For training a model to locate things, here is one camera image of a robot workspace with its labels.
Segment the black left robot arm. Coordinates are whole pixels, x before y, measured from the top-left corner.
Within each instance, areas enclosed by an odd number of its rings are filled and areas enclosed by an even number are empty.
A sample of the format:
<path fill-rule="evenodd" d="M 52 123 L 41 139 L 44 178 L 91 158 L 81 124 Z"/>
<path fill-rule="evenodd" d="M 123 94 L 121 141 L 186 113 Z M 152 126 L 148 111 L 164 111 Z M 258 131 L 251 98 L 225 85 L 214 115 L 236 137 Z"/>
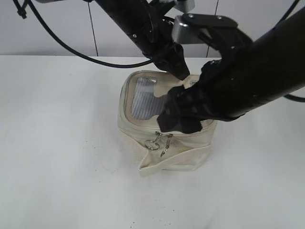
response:
<path fill-rule="evenodd" d="M 97 4 L 159 70 L 179 80 L 189 76 L 183 47 L 173 41 L 173 25 L 164 17 L 175 1 L 98 0 Z"/>

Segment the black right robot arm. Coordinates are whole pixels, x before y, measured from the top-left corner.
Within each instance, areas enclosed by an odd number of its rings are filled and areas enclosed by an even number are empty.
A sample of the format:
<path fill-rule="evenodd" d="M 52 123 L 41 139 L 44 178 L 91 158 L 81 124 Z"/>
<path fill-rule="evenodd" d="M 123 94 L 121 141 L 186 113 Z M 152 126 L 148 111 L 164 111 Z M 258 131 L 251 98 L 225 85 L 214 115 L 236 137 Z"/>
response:
<path fill-rule="evenodd" d="M 192 134 L 208 119 L 236 120 L 305 85 L 304 9 L 256 41 L 228 17 L 186 13 L 175 19 L 173 39 L 209 44 L 221 59 L 207 62 L 193 86 L 168 91 L 157 117 L 164 133 Z"/>

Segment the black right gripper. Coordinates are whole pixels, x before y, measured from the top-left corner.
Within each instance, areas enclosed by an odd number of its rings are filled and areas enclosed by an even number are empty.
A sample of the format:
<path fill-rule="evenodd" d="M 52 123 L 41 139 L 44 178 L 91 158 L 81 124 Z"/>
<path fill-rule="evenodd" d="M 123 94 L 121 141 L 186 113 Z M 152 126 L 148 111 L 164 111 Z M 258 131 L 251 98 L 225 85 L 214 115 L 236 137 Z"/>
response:
<path fill-rule="evenodd" d="M 158 116 L 157 123 L 164 133 L 193 134 L 202 131 L 201 121 L 207 119 L 229 121 L 216 111 L 202 90 L 173 87 L 167 93 L 165 113 Z"/>

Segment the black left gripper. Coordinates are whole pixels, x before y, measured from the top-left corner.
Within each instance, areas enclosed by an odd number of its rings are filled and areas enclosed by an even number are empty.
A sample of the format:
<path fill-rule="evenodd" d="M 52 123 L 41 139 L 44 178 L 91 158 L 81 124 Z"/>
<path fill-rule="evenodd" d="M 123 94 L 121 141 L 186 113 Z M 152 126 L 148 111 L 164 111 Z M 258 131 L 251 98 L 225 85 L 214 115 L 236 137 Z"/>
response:
<path fill-rule="evenodd" d="M 183 47 L 179 44 L 173 44 L 155 52 L 152 60 L 158 69 L 171 73 L 180 81 L 190 75 L 188 66 L 184 61 Z"/>

